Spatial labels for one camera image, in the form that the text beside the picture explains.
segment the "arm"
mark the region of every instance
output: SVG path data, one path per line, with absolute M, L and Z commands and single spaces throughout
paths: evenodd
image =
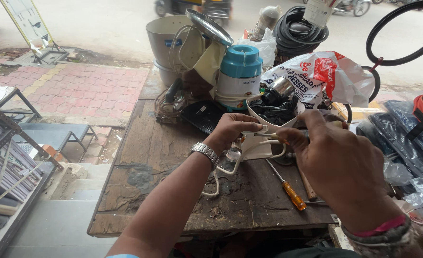
M 329 126 L 318 111 L 299 119 L 309 129 L 310 144 L 294 128 L 280 129 L 279 140 L 288 140 L 299 169 L 350 233 L 373 231 L 403 214 L 384 189 L 383 154 L 377 147 L 363 136 Z M 401 257 L 423 257 L 423 250 L 415 244 Z
M 230 148 L 242 131 L 261 130 L 262 125 L 256 122 L 250 116 L 227 113 L 203 143 L 219 155 Z M 192 153 L 146 197 L 108 255 L 167 257 L 180 237 L 210 172 L 208 157 L 200 152 Z

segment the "silver watch strap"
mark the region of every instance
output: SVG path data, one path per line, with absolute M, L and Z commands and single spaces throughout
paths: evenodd
M 214 171 L 216 169 L 216 166 L 218 165 L 218 161 L 219 161 L 219 156 L 216 155 L 216 153 L 214 152 L 212 148 L 208 147 L 206 144 L 198 142 L 194 144 L 194 146 L 192 146 L 191 151 L 189 152 L 189 155 L 191 155 L 194 151 L 201 152 L 210 159 L 211 171 Z

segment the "wooden table surface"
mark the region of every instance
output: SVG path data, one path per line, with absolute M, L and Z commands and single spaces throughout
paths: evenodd
M 186 121 L 176 126 L 155 121 L 154 99 L 163 87 L 159 81 L 158 71 L 151 70 L 88 227 L 91 236 L 120 235 L 160 179 L 186 160 L 193 144 L 206 138 Z M 307 200 L 296 166 L 272 163 Z M 219 172 L 218 176 L 219 196 L 200 197 L 183 235 L 326 228 L 333 223 L 332 211 L 324 204 L 297 210 L 265 160 L 242 162 L 236 175 Z M 204 191 L 214 192 L 215 187 L 211 174 Z

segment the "paved sidewalk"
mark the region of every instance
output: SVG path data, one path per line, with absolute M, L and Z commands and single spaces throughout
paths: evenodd
M 7 60 L 0 56 L 0 64 Z M 148 71 L 80 63 L 22 66 L 0 76 L 0 86 L 18 87 L 49 122 L 126 126 Z M 3 106 L 20 108 L 27 109 L 18 97 Z

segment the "road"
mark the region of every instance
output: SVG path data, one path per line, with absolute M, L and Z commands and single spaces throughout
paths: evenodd
M 34 0 L 56 43 L 112 55 L 119 59 L 152 61 L 146 24 L 157 18 L 154 0 Z M 277 5 L 286 12 L 301 0 L 234 0 L 233 19 L 227 28 L 237 40 L 243 29 L 254 28 L 259 10 Z M 366 56 L 365 42 L 370 30 L 386 14 L 392 4 L 371 5 L 367 14 L 332 15 L 329 38 L 318 51 L 334 50 L 358 64 L 372 66 Z M 423 11 L 411 11 L 393 20 L 377 39 L 373 50 L 386 59 L 406 56 L 423 45 Z M 0 48 L 26 47 L 12 20 L 0 3 Z M 397 67 L 379 67 L 383 84 L 409 86 L 423 84 L 423 56 Z

